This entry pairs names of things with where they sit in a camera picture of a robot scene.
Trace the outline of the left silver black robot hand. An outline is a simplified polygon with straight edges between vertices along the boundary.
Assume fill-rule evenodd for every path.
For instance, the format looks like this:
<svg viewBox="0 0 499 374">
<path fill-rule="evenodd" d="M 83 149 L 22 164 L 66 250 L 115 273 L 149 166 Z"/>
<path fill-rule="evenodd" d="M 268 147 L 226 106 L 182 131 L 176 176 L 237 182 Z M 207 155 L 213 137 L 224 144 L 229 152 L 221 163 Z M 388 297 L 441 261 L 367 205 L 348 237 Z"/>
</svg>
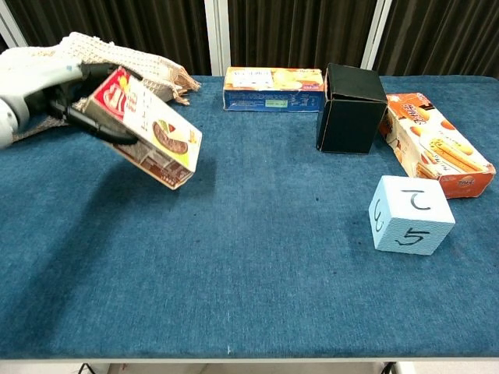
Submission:
<svg viewBox="0 0 499 374">
<path fill-rule="evenodd" d="M 34 127 L 34 119 L 42 115 L 74 125 L 108 143 L 137 143 L 137 137 L 126 130 L 111 129 L 73 107 L 118 67 L 112 62 L 82 62 L 78 58 L 8 61 L 1 70 L 1 147 L 10 146 L 16 136 L 26 134 Z"/>
</svg>

